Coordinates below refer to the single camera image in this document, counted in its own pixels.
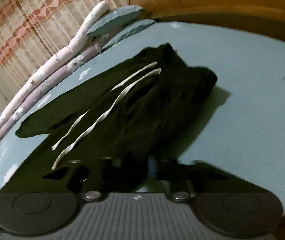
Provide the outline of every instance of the blue pillow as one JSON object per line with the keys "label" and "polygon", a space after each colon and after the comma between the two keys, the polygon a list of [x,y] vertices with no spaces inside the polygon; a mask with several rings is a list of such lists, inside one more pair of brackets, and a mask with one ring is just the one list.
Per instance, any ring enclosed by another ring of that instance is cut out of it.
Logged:
{"label": "blue pillow", "polygon": [[95,22],[88,30],[87,35],[101,36],[117,27],[127,25],[138,18],[146,18],[147,16],[149,16],[148,10],[138,5],[119,7]]}
{"label": "blue pillow", "polygon": [[122,31],[120,31],[118,34],[116,34],[113,38],[111,38],[110,41],[108,41],[106,45],[103,46],[101,52],[104,52],[105,50],[109,49],[110,47],[114,46],[118,42],[124,40],[125,38],[128,38],[148,28],[150,25],[154,24],[155,22],[156,21],[152,19],[145,19],[145,20],[134,22],[133,24],[127,26]]}

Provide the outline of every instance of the metal screw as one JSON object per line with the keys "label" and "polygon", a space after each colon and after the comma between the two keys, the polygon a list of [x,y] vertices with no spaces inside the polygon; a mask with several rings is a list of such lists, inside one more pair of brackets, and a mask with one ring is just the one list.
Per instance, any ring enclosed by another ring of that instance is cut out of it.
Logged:
{"label": "metal screw", "polygon": [[190,198],[189,193],[184,191],[178,191],[173,194],[173,200],[176,202],[185,202],[189,200],[189,198]]}
{"label": "metal screw", "polygon": [[101,193],[99,191],[89,191],[84,195],[85,200],[87,201],[96,201],[101,197]]}

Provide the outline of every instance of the white drawstring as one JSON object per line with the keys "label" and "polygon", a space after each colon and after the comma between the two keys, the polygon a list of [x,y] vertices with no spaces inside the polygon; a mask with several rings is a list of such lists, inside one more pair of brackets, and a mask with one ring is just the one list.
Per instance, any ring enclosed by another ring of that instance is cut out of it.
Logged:
{"label": "white drawstring", "polygon": [[112,89],[112,91],[113,91],[114,89],[118,88],[118,87],[121,87],[123,84],[125,84],[128,80],[130,80],[131,78],[133,78],[135,75],[139,74],[141,71],[144,71],[144,70],[146,70],[146,69],[148,69],[148,68],[152,68],[152,67],[154,67],[154,66],[156,66],[156,65],[157,65],[157,61],[155,61],[155,62],[153,62],[153,63],[151,63],[151,64],[149,64],[149,65],[143,67],[142,69],[140,69],[140,70],[138,70],[137,72],[133,73],[131,76],[129,76],[128,78],[126,78],[124,81],[122,81],[122,82],[120,82],[118,85],[116,85],[116,86]]}
{"label": "white drawstring", "polygon": [[64,149],[61,153],[60,153],[60,155],[56,158],[56,160],[55,160],[55,162],[54,162],[54,164],[53,164],[53,166],[52,166],[52,170],[54,170],[56,167],[57,167],[57,165],[58,165],[58,163],[60,162],[60,160],[68,153],[68,152],[70,152],[72,149],[73,149],[73,147],[76,145],[76,143],[77,142],[79,142],[82,138],[84,138],[85,136],[87,136],[94,128],[95,128],[95,126],[98,124],[98,123],[100,123],[101,121],[103,121],[107,116],[108,116],[108,114],[111,112],[111,110],[113,109],[113,107],[117,104],[117,103],[119,103],[119,101],[132,89],[132,87],[135,85],[135,84],[137,84],[139,81],[141,81],[142,79],[144,79],[144,78],[147,78],[147,77],[150,77],[150,76],[153,76],[153,75],[159,75],[160,74],[160,72],[161,72],[161,68],[157,68],[157,69],[155,69],[155,70],[153,70],[153,71],[150,71],[148,74],[146,74],[146,75],[144,75],[143,77],[141,77],[140,79],[138,79],[138,80],[136,80],[135,82],[133,82],[133,83],[131,83],[129,86],[127,86],[120,94],[119,94],[119,96],[116,98],[116,100],[114,101],[114,103],[112,104],[112,106],[106,111],[106,112],[104,112],[95,122],[94,122],[94,124],[92,125],[92,126],[90,126],[86,131],[84,131],[77,139],[76,139],[76,141],[74,141],[72,144],[70,144],[66,149]]}
{"label": "white drawstring", "polygon": [[62,142],[62,140],[64,140],[68,134],[70,134],[71,130],[76,126],[77,123],[79,123],[79,121],[84,117],[85,114],[87,114],[87,112],[90,110],[90,108],[86,111],[86,113],[84,113],[83,115],[79,116],[78,119],[73,123],[73,125],[70,127],[68,133],[65,134],[65,136],[63,136],[54,146],[51,147],[51,149],[54,151],[55,149],[57,149],[57,147],[59,146],[59,144]]}

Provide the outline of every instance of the patterned curtain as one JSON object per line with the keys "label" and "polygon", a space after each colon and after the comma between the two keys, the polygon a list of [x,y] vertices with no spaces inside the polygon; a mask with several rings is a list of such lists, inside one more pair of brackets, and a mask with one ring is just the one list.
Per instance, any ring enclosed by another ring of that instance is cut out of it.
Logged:
{"label": "patterned curtain", "polygon": [[[0,65],[22,87],[102,0],[0,0]],[[111,8],[113,0],[105,0]]]}

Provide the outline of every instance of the mattress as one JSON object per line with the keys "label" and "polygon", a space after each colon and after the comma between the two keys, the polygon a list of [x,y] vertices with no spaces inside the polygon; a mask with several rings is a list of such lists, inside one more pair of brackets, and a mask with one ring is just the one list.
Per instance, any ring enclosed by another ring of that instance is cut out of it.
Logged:
{"label": "mattress", "polygon": [[187,65],[207,66],[218,76],[201,112],[169,154],[184,164],[204,160],[264,187],[278,196],[285,212],[285,43],[180,22],[157,23],[121,41],[45,95],[0,143],[0,188],[47,136],[15,136],[26,117],[143,48],[165,42]]}

